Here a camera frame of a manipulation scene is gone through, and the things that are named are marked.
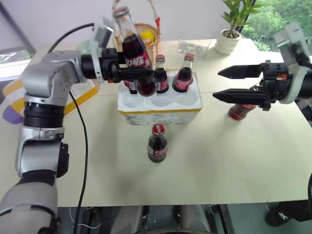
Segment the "foam bottle holder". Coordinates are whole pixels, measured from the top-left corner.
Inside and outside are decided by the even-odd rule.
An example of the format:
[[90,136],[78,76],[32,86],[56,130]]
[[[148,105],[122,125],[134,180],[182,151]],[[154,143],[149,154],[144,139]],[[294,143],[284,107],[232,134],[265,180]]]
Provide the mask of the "foam bottle holder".
[[179,93],[172,87],[178,71],[167,71],[169,90],[163,94],[143,97],[130,94],[123,82],[118,93],[118,111],[132,125],[146,124],[182,124],[191,122],[202,108],[196,73],[187,92]]

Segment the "coca-cola logo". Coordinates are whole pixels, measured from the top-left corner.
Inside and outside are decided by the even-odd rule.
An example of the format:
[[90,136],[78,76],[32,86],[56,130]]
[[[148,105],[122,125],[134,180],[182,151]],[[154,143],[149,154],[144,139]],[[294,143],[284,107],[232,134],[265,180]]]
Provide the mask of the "coca-cola logo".
[[137,66],[143,66],[143,67],[149,67],[151,65],[150,60],[145,55],[138,56],[136,58],[127,59],[127,65],[128,67],[137,67]]
[[192,79],[188,80],[188,81],[182,81],[182,80],[179,80],[179,79],[175,80],[175,84],[178,85],[178,86],[189,86],[192,82],[193,82]]

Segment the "white table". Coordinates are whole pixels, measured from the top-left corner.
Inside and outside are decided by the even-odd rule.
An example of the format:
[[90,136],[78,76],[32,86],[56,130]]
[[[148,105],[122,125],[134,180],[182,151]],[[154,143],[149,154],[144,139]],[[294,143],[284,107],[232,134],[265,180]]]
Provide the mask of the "white table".
[[[235,60],[242,64],[244,57],[238,56],[242,53],[254,55],[255,59],[250,58],[249,63],[261,62],[258,61],[262,59],[261,53],[247,40],[241,42],[241,48],[245,42],[246,52],[218,58],[223,68],[234,65]],[[174,59],[169,55],[171,43],[174,44],[169,42],[168,48],[167,42],[163,43],[167,68],[177,67],[173,67]],[[203,74],[213,76],[212,71],[218,69],[213,64],[219,66],[212,58],[207,64],[197,60],[194,65],[203,92],[203,109],[190,124],[166,126],[169,151],[160,164],[152,163],[147,157],[151,126],[128,125],[117,112],[116,85],[103,85],[102,90],[107,93],[101,91],[80,106],[90,149],[83,206],[249,203],[307,198],[312,170],[312,130],[297,106],[276,103],[269,112],[257,108],[245,120],[234,122],[226,114],[231,104],[218,101],[211,92],[239,85],[227,79],[220,83],[216,75],[205,80]],[[0,106],[1,113],[6,105],[5,102]],[[76,111],[65,117],[64,126],[70,162],[68,173],[57,182],[58,205],[76,206],[84,165],[83,131]],[[1,119],[0,128],[2,197],[18,181],[14,170],[18,126]]]

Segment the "floor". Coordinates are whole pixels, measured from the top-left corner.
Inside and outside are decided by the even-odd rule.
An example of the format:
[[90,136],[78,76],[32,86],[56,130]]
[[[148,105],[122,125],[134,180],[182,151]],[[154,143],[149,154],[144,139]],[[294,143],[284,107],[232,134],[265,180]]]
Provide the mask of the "floor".
[[[312,233],[312,221],[297,222],[290,220],[283,226],[273,228],[268,226],[264,221],[264,216],[271,206],[276,203],[254,203],[254,204],[232,204],[229,205],[233,226],[236,234],[311,234]],[[108,223],[112,223],[114,216],[117,214],[119,207],[106,208],[102,214],[101,227],[91,230],[90,234],[106,234],[109,233]],[[75,208],[71,208],[72,216],[75,216]],[[69,208],[61,207],[58,210],[62,223],[60,227],[60,234],[71,233],[73,230],[73,222],[70,219]],[[215,228],[212,230],[215,234],[224,234],[222,230],[221,221],[218,214],[214,214]],[[98,217],[92,226],[96,226],[100,223]],[[142,227],[141,231],[157,230],[164,228],[178,228],[178,223],[173,218],[173,206],[151,206],[150,213],[148,215],[147,223]]]

